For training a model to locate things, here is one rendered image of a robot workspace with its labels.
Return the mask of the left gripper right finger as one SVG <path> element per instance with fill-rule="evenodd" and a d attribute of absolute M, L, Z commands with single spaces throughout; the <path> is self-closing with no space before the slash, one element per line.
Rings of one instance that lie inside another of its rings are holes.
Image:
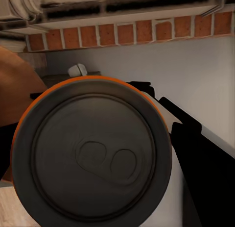
<path fill-rule="evenodd" d="M 202 227 L 235 227 L 235 159 L 190 126 L 170 136 Z"/>

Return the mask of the can of soda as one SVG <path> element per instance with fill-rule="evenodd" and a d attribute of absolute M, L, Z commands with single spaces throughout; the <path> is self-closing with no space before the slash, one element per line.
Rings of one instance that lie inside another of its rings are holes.
<path fill-rule="evenodd" d="M 107 76 L 73 77 L 43 92 L 10 149 L 15 192 L 41 227 L 139 227 L 171 170 L 171 136 L 156 105 Z"/>

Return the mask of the trash can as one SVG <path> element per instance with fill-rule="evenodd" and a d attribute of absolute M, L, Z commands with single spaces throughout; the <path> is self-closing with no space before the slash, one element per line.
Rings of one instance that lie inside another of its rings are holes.
<path fill-rule="evenodd" d="M 33 93 L 43 93 L 45 84 L 32 67 L 16 53 L 0 46 L 0 127 L 20 121 L 35 101 Z M 0 187 L 13 186 L 10 166 Z"/>

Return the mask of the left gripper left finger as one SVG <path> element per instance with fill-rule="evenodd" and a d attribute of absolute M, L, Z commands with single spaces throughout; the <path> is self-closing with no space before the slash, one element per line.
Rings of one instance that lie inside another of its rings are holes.
<path fill-rule="evenodd" d="M 18 123 L 0 127 L 0 180 L 10 166 L 10 149 Z"/>

